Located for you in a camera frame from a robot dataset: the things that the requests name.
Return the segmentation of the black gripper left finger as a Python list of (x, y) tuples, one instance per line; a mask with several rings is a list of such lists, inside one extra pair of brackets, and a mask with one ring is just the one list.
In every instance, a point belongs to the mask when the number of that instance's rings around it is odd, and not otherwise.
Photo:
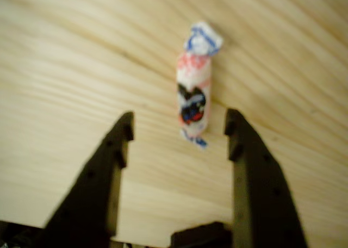
[(116, 235), (122, 170), (134, 139), (134, 113), (124, 113), (86, 162), (35, 247), (109, 247)]

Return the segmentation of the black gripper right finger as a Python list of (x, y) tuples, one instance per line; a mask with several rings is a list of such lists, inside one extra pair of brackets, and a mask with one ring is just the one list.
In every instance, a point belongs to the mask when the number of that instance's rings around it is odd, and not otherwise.
[(307, 247), (283, 171), (257, 131), (236, 109), (225, 118), (233, 162), (233, 247)]

